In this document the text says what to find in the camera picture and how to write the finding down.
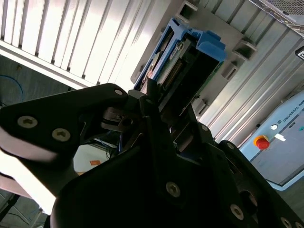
bolt head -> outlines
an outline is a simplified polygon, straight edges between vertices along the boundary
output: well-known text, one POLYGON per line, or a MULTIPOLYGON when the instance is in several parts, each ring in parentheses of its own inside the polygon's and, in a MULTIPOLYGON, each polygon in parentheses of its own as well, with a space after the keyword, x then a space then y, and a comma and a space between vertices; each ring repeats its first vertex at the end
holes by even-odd
POLYGON ((241 210, 241 208, 239 208, 238 205, 236 204, 231 204, 230 205, 230 210, 232 212, 232 214, 237 217, 237 219, 239 220, 243 220, 244 219, 244 213, 243 211, 241 210))
POLYGON ((208 127, 206 127, 205 125, 202 125, 201 127, 204 131, 206 131, 206 132, 208 131, 208 127))
POLYGON ((282 223, 284 224, 284 226, 285 226, 286 228, 292 228, 290 222, 289 222, 286 218, 281 217, 281 221, 282 221, 282 223))
POLYGON ((117 93, 118 95, 122 95, 123 94, 122 91, 120 91, 119 89, 116 89, 115 93, 117 93))
POLYGON ((227 143, 227 146, 232 150, 234 149, 234 146, 231 143, 227 143))
POLYGON ((71 138, 71 134, 68 130, 63 128, 57 128, 53 130, 52 137, 60 142, 66 142, 71 138))
POLYGON ((33 128, 36 127, 38 124, 38 121, 32 117, 32 116, 22 116, 17 120, 17 123, 19 126, 24 127, 24 128, 33 128))
POLYGON ((175 198, 178 198, 181 195, 180 194, 181 190, 180 190, 179 186, 174 182, 171 182, 171 181, 167 182, 166 190, 170 195, 172 195, 175 198))
POLYGON ((299 222, 296 222, 295 226, 296 226, 296 228, 303 228, 303 226, 299 222))

blue plastic part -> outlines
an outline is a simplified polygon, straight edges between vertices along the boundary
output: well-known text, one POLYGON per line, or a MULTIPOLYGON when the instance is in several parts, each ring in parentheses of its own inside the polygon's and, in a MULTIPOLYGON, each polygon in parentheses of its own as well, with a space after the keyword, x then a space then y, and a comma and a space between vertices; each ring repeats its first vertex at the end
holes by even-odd
MULTIPOLYGON (((271 141, 277 133, 281 132, 290 123, 294 116, 298 115, 302 111, 303 108, 304 91, 296 94, 281 104, 257 129, 257 131, 245 142, 245 144, 240 148, 241 152, 249 161, 252 160, 260 152, 260 150, 253 144, 253 140, 259 135, 265 135, 267 136, 268 140, 271 141), (276 130, 271 130, 270 126, 274 124, 277 124, 278 128, 276 130)), ((275 184, 271 181, 268 181, 268 183, 274 189, 284 191, 296 183, 303 176, 304 170, 283 186, 275 184)))
POLYGON ((134 89, 138 89, 141 81, 143 80, 144 76, 146 75, 148 71, 148 67, 150 66, 151 62, 153 61, 153 57, 156 53, 159 52, 160 47, 162 45, 162 42, 166 39, 167 33, 173 31, 174 35, 172 36, 169 44, 167 45, 167 48, 165 49, 164 53, 162 54, 157 66, 153 70, 153 74, 151 76, 151 79, 156 80, 161 69, 163 68, 164 64, 166 63, 166 60, 171 55, 172 51, 175 49, 175 46, 177 42, 181 41, 184 36, 188 33, 191 36, 193 36, 196 40, 198 40, 196 49, 201 51, 202 53, 205 53, 206 55, 209 55, 210 57, 216 59, 219 62, 223 62, 226 58, 225 53, 225 47, 226 45, 221 43, 221 38, 216 35, 215 33, 211 31, 200 31, 195 30, 192 28, 189 28, 189 26, 186 26, 184 24, 181 24, 176 19, 172 18, 166 29, 164 30, 164 33, 159 40, 157 46, 155 47, 153 54, 149 58, 146 66, 144 67, 143 71, 141 72, 140 76, 138 77, 134 89))

orange object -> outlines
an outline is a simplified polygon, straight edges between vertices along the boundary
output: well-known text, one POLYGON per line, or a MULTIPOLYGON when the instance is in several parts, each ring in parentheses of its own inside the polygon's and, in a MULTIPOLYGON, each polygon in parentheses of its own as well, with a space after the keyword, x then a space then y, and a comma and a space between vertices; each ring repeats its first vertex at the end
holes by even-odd
POLYGON ((256 137, 253 140, 253 144, 260 150, 266 150, 270 146, 270 143, 269 143, 267 137, 264 135, 260 135, 260 136, 256 137))
POLYGON ((99 160, 90 161, 91 165, 100 165, 101 162, 99 160))

emergency stop button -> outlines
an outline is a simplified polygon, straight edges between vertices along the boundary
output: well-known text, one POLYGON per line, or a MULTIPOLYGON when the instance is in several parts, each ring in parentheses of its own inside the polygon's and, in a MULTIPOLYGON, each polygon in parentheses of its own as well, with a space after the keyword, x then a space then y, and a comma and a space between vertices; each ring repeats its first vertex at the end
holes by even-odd
POLYGON ((260 150, 266 150, 270 146, 267 137, 264 135, 256 137, 253 141, 253 144, 260 150))

red button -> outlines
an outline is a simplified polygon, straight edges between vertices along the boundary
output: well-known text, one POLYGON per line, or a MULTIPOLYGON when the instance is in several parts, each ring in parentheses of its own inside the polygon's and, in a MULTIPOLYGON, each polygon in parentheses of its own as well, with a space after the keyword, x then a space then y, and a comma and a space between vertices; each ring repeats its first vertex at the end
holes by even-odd
POLYGON ((269 147, 270 143, 268 142, 267 139, 262 138, 262 139, 258 139, 256 141, 256 146, 260 149, 260 150, 266 150, 269 147))

